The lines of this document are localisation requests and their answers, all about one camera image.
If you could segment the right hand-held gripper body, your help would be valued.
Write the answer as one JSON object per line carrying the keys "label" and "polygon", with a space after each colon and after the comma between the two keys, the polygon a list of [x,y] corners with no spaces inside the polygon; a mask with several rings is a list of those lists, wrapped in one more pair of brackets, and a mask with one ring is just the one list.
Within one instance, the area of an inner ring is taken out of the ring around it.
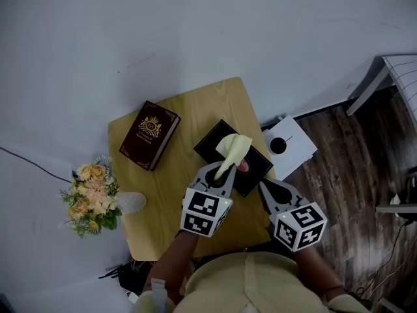
{"label": "right hand-held gripper body", "polygon": [[291,252],[318,243],[327,218],[315,202],[276,215],[273,236]]}

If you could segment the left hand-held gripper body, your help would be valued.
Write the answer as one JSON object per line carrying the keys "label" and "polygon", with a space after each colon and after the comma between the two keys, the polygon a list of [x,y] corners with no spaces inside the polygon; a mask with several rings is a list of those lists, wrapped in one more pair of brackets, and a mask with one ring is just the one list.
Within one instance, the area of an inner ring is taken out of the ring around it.
{"label": "left hand-held gripper body", "polygon": [[230,184],[219,187],[209,187],[206,183],[192,184],[182,200],[180,228],[212,237],[233,206],[232,189]]}

